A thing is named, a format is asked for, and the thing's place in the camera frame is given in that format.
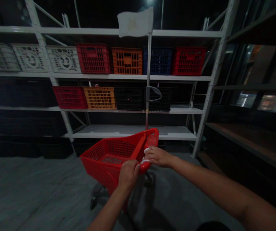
white metal shelf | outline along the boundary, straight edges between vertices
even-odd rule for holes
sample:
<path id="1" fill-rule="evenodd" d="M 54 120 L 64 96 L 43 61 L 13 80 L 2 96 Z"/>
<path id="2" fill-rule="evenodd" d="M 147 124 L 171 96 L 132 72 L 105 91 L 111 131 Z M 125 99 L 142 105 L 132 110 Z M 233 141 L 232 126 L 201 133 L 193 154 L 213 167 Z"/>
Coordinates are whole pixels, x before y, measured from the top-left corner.
<path id="1" fill-rule="evenodd" d="M 196 141 L 197 137 L 184 126 L 150 126 L 159 130 L 160 140 Z M 144 125 L 92 124 L 72 135 L 73 138 L 117 138 L 145 130 Z"/>
<path id="2" fill-rule="evenodd" d="M 55 107 L 4 107 L 0 106 L 0 110 L 21 110 L 21 111 L 67 111 L 67 112 L 106 112 L 106 113 L 145 113 L 141 111 L 130 111 L 130 110 L 96 110 L 96 109 L 62 109 L 58 106 Z M 169 112 L 165 111 L 150 111 L 150 114 L 203 114 L 203 110 L 197 108 L 190 108 L 186 105 L 171 105 Z"/>
<path id="3" fill-rule="evenodd" d="M 146 75 L 124 74 L 81 74 L 81 73 L 40 73 L 40 72 L 0 72 L 4 77 L 35 77 L 35 78 L 61 78 L 61 79 L 105 79 L 105 80 L 146 80 Z M 151 75 L 151 80 L 174 81 L 211 81 L 211 76 L 177 76 L 177 75 Z"/>
<path id="4" fill-rule="evenodd" d="M 55 107 L 4 107 L 4 106 L 0 106 L 0 110 L 61 111 L 61 109 L 58 106 L 55 106 Z"/>
<path id="5" fill-rule="evenodd" d="M 118 36 L 119 29 L 106 28 L 65 28 L 65 27 L 21 27 L 0 26 L 0 33 L 42 33 L 42 34 L 64 34 L 64 35 L 104 35 Z M 152 36 L 161 37 L 187 37 L 187 38 L 221 38 L 222 31 L 202 30 L 153 30 Z"/>

red plastic basket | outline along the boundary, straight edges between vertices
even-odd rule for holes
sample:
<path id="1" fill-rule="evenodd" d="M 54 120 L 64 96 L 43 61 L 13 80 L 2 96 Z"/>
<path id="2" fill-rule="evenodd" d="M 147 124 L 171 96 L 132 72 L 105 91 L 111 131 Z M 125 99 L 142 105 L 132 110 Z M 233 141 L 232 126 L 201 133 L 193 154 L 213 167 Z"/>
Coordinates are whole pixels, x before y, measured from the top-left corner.
<path id="1" fill-rule="evenodd" d="M 106 44 L 77 43 L 76 47 L 82 73 L 112 73 L 109 49 Z"/>
<path id="2" fill-rule="evenodd" d="M 172 75 L 201 75 L 205 54 L 205 47 L 177 47 Z"/>
<path id="3" fill-rule="evenodd" d="M 150 145 L 158 145 L 158 136 L 159 131 L 153 128 L 132 136 L 102 139 L 80 158 L 87 174 L 106 187 L 111 195 L 118 186 L 123 162 L 136 159 L 140 163 L 144 157 L 144 149 Z M 143 163 L 139 174 L 144 174 L 150 165 L 149 162 Z"/>
<path id="4" fill-rule="evenodd" d="M 82 87 L 53 87 L 53 90 L 60 108 L 88 108 Z"/>

orange crate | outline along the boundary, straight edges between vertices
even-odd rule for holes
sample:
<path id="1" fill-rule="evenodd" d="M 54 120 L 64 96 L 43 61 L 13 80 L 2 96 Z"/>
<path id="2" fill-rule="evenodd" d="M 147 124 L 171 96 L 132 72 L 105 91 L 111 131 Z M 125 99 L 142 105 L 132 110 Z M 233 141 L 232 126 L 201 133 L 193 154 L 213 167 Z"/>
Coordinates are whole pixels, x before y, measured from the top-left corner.
<path id="1" fill-rule="evenodd" d="M 116 109 L 113 87 L 83 87 L 89 109 Z"/>
<path id="2" fill-rule="evenodd" d="M 112 47 L 115 74 L 142 74 L 142 49 Z"/>

cart handle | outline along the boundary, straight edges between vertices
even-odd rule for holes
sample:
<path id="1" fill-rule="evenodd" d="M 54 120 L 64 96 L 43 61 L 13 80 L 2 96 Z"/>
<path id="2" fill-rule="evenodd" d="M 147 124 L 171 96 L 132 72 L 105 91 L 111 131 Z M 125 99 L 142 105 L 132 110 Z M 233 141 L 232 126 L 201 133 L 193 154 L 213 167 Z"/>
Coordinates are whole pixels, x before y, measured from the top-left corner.
<path id="1" fill-rule="evenodd" d="M 158 146 L 158 136 L 159 136 L 159 131 L 157 129 L 154 129 L 154 133 L 150 134 L 148 136 L 147 141 L 144 146 L 144 149 L 148 148 L 149 146 L 157 147 Z M 150 166 L 151 166 L 150 162 L 144 162 L 143 164 L 141 164 L 139 174 L 145 174 Z"/>

gray floor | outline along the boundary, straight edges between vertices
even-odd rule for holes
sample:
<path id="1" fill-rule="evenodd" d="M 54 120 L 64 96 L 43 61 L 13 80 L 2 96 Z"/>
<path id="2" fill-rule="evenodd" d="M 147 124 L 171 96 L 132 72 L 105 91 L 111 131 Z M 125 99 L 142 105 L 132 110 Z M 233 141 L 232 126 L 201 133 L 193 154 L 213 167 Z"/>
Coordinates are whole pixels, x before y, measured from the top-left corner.
<path id="1" fill-rule="evenodd" d="M 188 153 L 174 154 L 198 164 Z M 153 187 L 144 188 L 140 177 L 129 205 L 138 230 L 196 230 L 212 220 L 243 230 L 172 170 L 152 166 L 149 173 Z M 86 230 L 105 204 L 101 199 L 89 210 L 92 191 L 99 186 L 74 155 L 65 160 L 0 158 L 0 230 Z M 114 230 L 132 230 L 124 214 Z"/>

